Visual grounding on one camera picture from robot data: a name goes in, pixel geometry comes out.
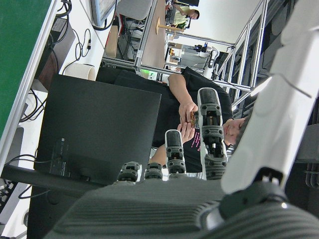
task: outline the hand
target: hand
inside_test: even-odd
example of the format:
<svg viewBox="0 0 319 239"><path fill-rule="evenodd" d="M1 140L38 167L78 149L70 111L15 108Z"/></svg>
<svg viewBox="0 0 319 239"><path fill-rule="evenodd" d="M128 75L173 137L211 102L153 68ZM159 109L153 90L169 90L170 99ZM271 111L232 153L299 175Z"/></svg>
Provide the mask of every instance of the hand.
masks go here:
<svg viewBox="0 0 319 239"><path fill-rule="evenodd" d="M190 112L198 111L197 105L193 101L182 102L179 106L180 123L190 122Z"/></svg>
<svg viewBox="0 0 319 239"><path fill-rule="evenodd" d="M184 123L183 127L181 124L179 124L177 130L181 133L181 141L183 143L190 141L192 138L194 138L195 129L191 127L191 123Z"/></svg>

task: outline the finger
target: finger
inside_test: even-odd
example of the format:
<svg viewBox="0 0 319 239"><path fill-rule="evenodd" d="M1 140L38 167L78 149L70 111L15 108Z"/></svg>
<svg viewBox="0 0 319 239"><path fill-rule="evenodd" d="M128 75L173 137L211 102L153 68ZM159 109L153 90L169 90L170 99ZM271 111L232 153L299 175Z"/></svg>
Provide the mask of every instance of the finger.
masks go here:
<svg viewBox="0 0 319 239"><path fill-rule="evenodd" d="M191 123L188 123L187 128L186 128L186 132L185 132L185 137L189 138L190 131L191 131Z"/></svg>
<svg viewBox="0 0 319 239"><path fill-rule="evenodd" d="M187 119L187 122L190 122L190 111L186 112L186 119Z"/></svg>
<svg viewBox="0 0 319 239"><path fill-rule="evenodd" d="M187 123L185 122L185 123L183 124L183 128L181 129L181 136L182 136L182 137L185 137L186 128L187 128Z"/></svg>
<svg viewBox="0 0 319 239"><path fill-rule="evenodd" d="M181 125L184 125L185 123L185 118L186 118L186 112L183 110L179 110L179 115L180 115L180 123Z"/></svg>
<svg viewBox="0 0 319 239"><path fill-rule="evenodd" d="M189 139L194 138L194 135L195 135L195 129L194 129L194 128L191 128L191 130L190 130L190 135L189 135Z"/></svg>

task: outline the person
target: person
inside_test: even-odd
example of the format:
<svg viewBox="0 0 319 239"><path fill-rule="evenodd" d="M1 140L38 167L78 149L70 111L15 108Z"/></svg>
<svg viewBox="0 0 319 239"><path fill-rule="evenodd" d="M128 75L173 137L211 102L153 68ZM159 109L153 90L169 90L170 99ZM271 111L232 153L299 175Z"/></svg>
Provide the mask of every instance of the person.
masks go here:
<svg viewBox="0 0 319 239"><path fill-rule="evenodd" d="M188 6L179 6L177 4L173 4L173 6L176 8L176 13L174 17L174 26L177 26L179 24L183 24L184 22L187 22L187 18L190 19L199 19L199 11L195 9L190 9Z"/></svg>
<svg viewBox="0 0 319 239"><path fill-rule="evenodd" d="M170 75L169 86L147 80L134 72L112 68L100 68L96 81L161 94L158 121L152 143L158 149L150 162L166 164L165 132L169 129L177 129L182 134L187 172L202 171L199 129L193 129L190 124L190 112L198 110L197 92L200 88L211 87L218 93L222 118L225 122L223 127L226 144L235 144L234 139L244 121L244 119L232 118L230 98L220 86L188 67L182 71L182 74Z"/></svg>

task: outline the computer monitor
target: computer monitor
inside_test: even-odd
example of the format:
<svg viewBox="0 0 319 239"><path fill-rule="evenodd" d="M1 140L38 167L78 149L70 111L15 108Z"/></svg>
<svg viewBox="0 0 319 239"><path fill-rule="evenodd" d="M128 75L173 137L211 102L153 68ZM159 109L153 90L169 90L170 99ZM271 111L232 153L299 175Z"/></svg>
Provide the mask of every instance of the computer monitor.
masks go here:
<svg viewBox="0 0 319 239"><path fill-rule="evenodd" d="M115 8L115 0L91 0L92 17L96 26L102 26Z"/></svg>
<svg viewBox="0 0 319 239"><path fill-rule="evenodd" d="M72 179L112 184L124 163L137 161L146 166L159 105L157 93L55 75L37 160L50 160L56 143L64 138L68 144L66 171ZM48 173L51 165L38 163L34 168ZM43 190L33 187L32 195ZM32 198L28 238L42 238L75 200L52 191Z"/></svg>

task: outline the wooden table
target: wooden table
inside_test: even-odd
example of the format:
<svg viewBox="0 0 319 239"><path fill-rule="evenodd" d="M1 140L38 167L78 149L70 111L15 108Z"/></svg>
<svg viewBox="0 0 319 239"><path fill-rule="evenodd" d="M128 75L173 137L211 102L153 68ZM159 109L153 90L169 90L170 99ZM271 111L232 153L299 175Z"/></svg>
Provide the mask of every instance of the wooden table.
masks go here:
<svg viewBox="0 0 319 239"><path fill-rule="evenodd" d="M151 28L147 37L147 43L144 49L142 64L164 68L165 64L165 29L160 28L158 34L156 34L156 24L158 18L160 23L165 25L165 1L158 0L152 19Z"/></svg>

